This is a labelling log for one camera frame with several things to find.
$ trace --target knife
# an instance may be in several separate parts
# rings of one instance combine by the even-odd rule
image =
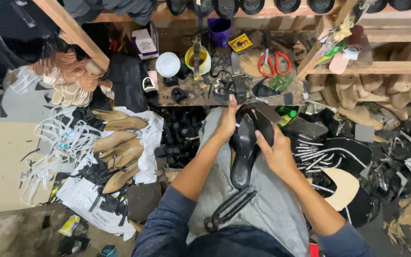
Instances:
[[[244,75],[240,73],[239,55],[231,52],[232,82],[236,92],[237,104],[243,104],[247,100],[247,89],[245,87]]]

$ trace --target yellow glue can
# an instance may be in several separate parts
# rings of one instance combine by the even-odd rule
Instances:
[[[60,232],[61,234],[67,237],[72,237],[72,232],[74,232],[79,222],[80,222],[80,217],[77,215],[72,215],[71,217],[69,217],[69,219],[66,221],[66,223],[61,227],[61,229],[58,232]]]

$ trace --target yellow packet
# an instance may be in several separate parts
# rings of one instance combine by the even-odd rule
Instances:
[[[71,217],[69,217],[69,219],[66,221],[66,223],[63,225],[63,227],[58,232],[60,232],[61,234],[67,237],[72,237],[72,233],[77,227],[79,221],[80,221],[79,216],[72,215]]]
[[[236,39],[229,41],[228,44],[235,52],[239,52],[253,45],[245,33],[238,36]]]

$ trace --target cardboard box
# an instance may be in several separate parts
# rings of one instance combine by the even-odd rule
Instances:
[[[148,29],[144,28],[133,31],[131,33],[131,43],[142,60],[158,57],[158,32],[153,21],[148,25]]]

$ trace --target workbench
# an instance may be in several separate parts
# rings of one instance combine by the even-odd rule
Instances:
[[[183,35],[173,36],[173,32],[164,32],[160,30],[159,32],[159,42],[160,42],[160,53],[164,52],[174,52],[177,55],[184,56],[186,51],[192,46],[191,39],[193,34],[190,35]],[[249,56],[256,56],[258,59],[260,58],[261,54],[266,49],[266,44],[264,41],[264,31],[256,30],[256,29],[239,29],[231,32],[230,41],[237,36],[240,36],[242,33],[246,33],[250,41],[252,42],[252,46],[242,51],[239,51],[239,59],[246,58]],[[252,92],[252,88],[264,79],[263,76],[254,77],[248,75],[242,69],[242,73],[245,74],[245,84],[247,87],[248,97],[246,103],[253,103],[253,102],[266,102],[270,106],[279,106],[279,105],[303,105],[304,104],[304,87],[302,81],[297,79],[296,73],[296,66],[294,63],[294,54],[291,50],[288,50],[284,46],[277,43],[285,44],[285,46],[293,46],[298,40],[306,47],[308,51],[313,44],[316,42],[316,37],[314,32],[302,32],[302,33],[295,33],[295,32],[279,32],[279,31],[272,31],[271,38],[273,45],[278,48],[284,54],[286,54],[289,59],[291,60],[292,69],[290,71],[291,76],[293,77],[293,82],[288,87],[287,90],[282,92],[281,95],[277,96],[267,96],[267,97],[257,97],[254,96]],[[200,82],[193,80],[193,73],[191,72],[185,80],[179,79],[179,87],[192,94],[192,98],[187,98],[177,104],[174,102],[173,98],[171,97],[171,91],[175,86],[166,87],[163,84],[163,77],[158,74],[158,102],[161,106],[218,106],[218,105],[227,105],[228,102],[228,94],[223,94],[225,92],[224,89],[220,89],[221,87],[225,87],[222,83],[224,82],[232,82],[232,68],[231,68],[231,48],[214,48],[210,46],[210,55],[212,57],[212,69],[209,73],[206,73],[202,76],[204,80],[204,84],[202,85],[203,88],[200,86]],[[149,67],[151,70],[155,70],[155,63],[156,59],[152,59],[149,61]],[[286,70],[287,63],[280,59],[279,61],[280,71]],[[215,79],[211,76],[217,75],[220,70],[225,70],[225,72],[220,72],[218,78],[221,80],[219,85],[215,82]],[[269,85],[271,78],[268,78],[264,81],[264,85]]]

